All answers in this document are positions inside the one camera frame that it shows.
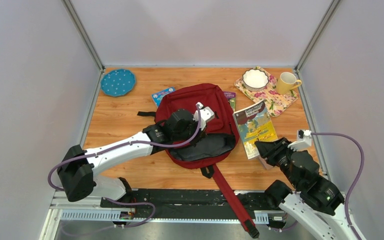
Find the red student backpack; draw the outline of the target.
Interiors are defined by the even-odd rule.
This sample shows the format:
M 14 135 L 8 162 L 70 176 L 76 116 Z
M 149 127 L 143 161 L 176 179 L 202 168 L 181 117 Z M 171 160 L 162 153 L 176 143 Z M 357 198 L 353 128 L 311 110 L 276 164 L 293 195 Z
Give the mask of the red student backpack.
M 153 117 L 158 130 L 155 133 L 144 129 L 143 133 L 150 134 L 152 142 L 163 145 L 188 140 L 197 129 L 192 121 L 198 102 L 213 111 L 214 119 L 206 122 L 205 129 L 199 130 L 190 143 L 176 148 L 157 146 L 153 152 L 164 150 L 177 165 L 200 169 L 204 177 L 214 179 L 244 230 L 257 239 L 260 233 L 254 221 L 216 165 L 229 156 L 240 138 L 231 105 L 218 85 L 201 83 L 177 89 L 162 98 L 156 111 L 139 111 L 138 116 Z

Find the yellow paperback book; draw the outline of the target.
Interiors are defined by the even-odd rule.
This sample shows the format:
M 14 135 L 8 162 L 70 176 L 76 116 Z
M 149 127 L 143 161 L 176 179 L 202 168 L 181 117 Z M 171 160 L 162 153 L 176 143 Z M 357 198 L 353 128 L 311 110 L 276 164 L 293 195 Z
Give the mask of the yellow paperback book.
M 263 100 L 235 111 L 232 116 L 248 160 L 259 156 L 255 142 L 273 142 L 278 139 L 271 115 Z

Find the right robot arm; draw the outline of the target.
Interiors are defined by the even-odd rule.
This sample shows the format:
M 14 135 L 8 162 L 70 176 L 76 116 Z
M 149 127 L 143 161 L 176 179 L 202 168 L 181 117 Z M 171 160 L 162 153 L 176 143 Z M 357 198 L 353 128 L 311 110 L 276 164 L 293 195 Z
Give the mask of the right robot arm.
M 265 203 L 270 209 L 282 209 L 318 240 L 365 239 L 353 225 L 349 197 L 320 175 L 320 165 L 306 150 L 312 145 L 310 131 L 300 131 L 296 141 L 283 137 L 254 144 L 266 164 L 278 167 L 293 186 L 274 181 L 265 190 Z

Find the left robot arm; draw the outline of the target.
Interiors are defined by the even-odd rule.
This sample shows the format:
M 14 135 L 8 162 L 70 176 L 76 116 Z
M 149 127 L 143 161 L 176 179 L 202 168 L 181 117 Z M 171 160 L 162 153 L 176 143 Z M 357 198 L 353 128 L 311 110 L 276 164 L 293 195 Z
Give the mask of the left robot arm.
M 200 103 L 195 113 L 176 110 L 167 120 L 149 125 L 127 139 L 89 149 L 72 146 L 52 172 L 57 173 L 62 184 L 60 190 L 69 202 L 95 196 L 112 199 L 122 208 L 128 207 L 133 194 L 126 189 L 126 184 L 102 173 L 129 160 L 195 145 L 205 137 L 207 123 L 214 117 L 215 113 Z

